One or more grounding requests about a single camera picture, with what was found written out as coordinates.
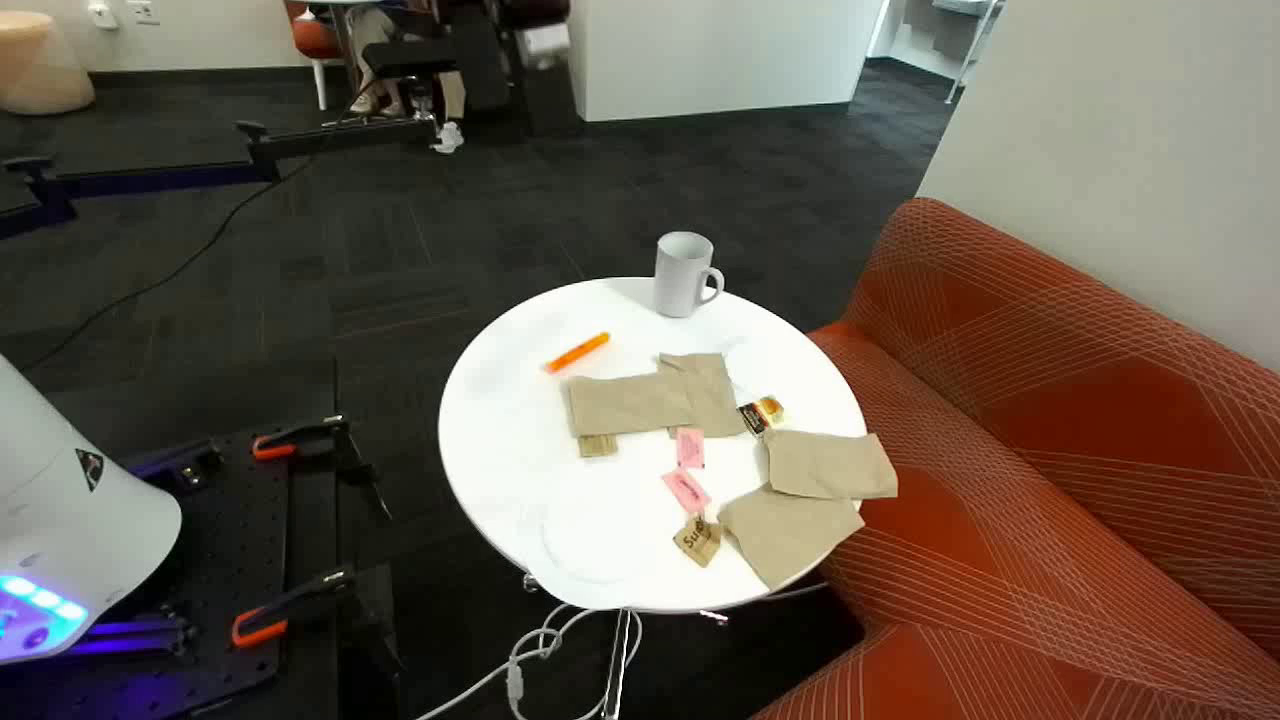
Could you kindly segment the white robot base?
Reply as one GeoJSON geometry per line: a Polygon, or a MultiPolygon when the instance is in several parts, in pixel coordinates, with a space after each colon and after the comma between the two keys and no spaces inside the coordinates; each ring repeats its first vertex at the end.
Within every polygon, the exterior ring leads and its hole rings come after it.
{"type": "Polygon", "coordinates": [[[183,506],[0,356],[0,662],[64,654],[172,555],[183,506]]]}

